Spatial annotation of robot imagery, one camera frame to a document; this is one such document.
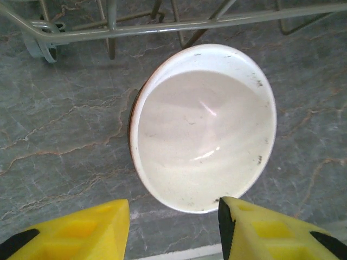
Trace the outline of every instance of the wire rack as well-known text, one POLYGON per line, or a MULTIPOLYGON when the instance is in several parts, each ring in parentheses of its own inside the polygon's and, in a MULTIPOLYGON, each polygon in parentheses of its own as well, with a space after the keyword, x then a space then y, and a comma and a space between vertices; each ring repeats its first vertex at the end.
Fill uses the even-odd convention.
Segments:
POLYGON ((284 35, 292 34, 312 23, 327 17, 335 12, 347 11, 347 3, 321 4, 307 7, 283 8, 283 0, 275 0, 274 10, 247 12, 244 14, 225 15, 236 0, 224 0, 219 7, 206 19, 190 18, 182 20, 179 17, 176 0, 171 0, 174 21, 165 21, 165 12, 160 9, 162 0, 155 0, 152 10, 131 14, 124 17, 117 16, 117 0, 107 0, 104 10, 101 0, 96 0, 100 20, 92 23, 73 26, 71 31, 66 31, 65 24, 53 22, 48 14, 46 0, 15 0, 39 1, 42 17, 40 20, 25 19, 18 15, 9 2, 0 2, 0 15, 8 18, 19 26, 27 50, 32 57, 44 57, 49 63, 57 61, 57 47, 62 44, 79 41, 105 39, 108 55, 115 59, 115 38, 123 36, 166 33, 175 31, 181 47, 192 46, 208 29, 229 27, 241 24, 258 23, 279 20, 280 29, 284 35), (288 29, 285 19, 301 16, 316 15, 313 19, 288 29), (117 23, 140 17, 149 16, 154 23, 118 26, 117 23), (194 30, 193 35, 185 42, 183 31, 194 30))

